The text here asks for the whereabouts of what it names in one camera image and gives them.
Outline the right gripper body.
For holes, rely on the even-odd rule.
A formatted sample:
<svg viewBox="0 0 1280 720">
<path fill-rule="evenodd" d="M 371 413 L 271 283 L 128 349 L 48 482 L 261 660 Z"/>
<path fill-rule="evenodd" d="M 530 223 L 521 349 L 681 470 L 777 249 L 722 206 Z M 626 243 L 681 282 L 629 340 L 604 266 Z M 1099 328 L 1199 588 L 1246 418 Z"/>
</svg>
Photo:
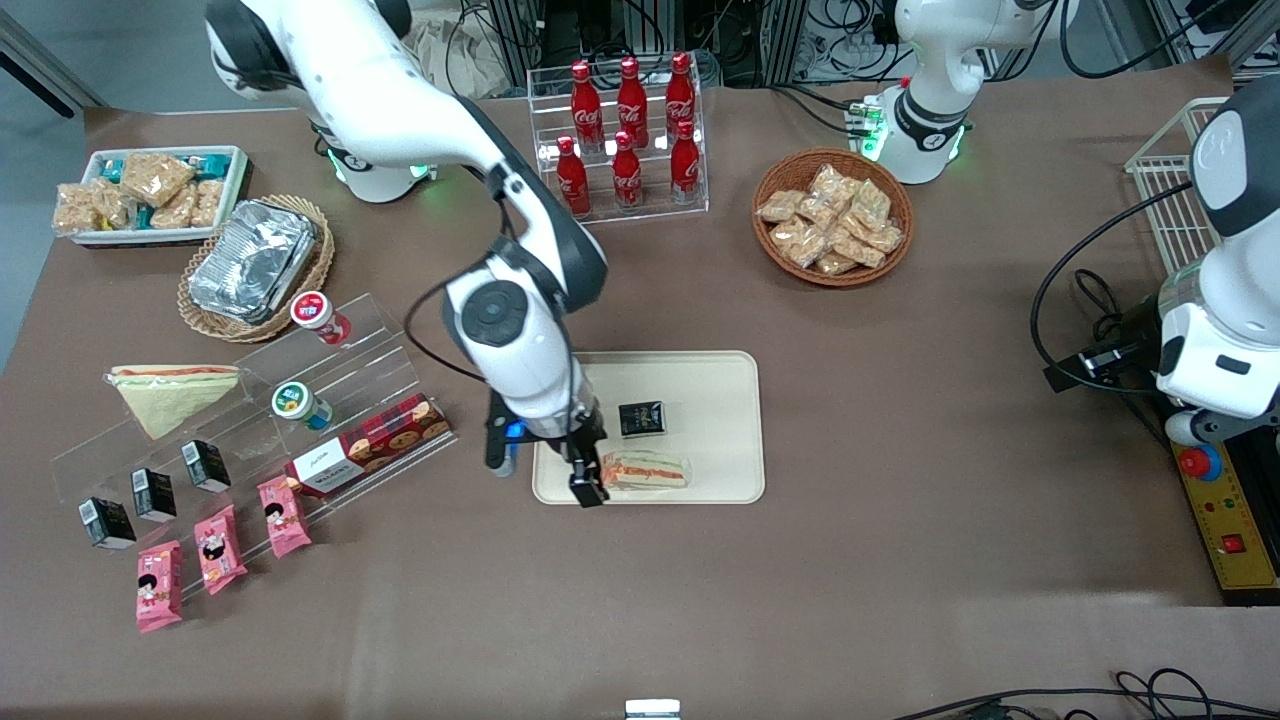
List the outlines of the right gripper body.
<svg viewBox="0 0 1280 720">
<path fill-rule="evenodd" d="M 599 462 L 598 445 L 608 437 L 598 398 L 575 400 L 573 409 L 552 416 L 522 419 L 522 443 L 545 443 L 566 462 Z"/>
</svg>

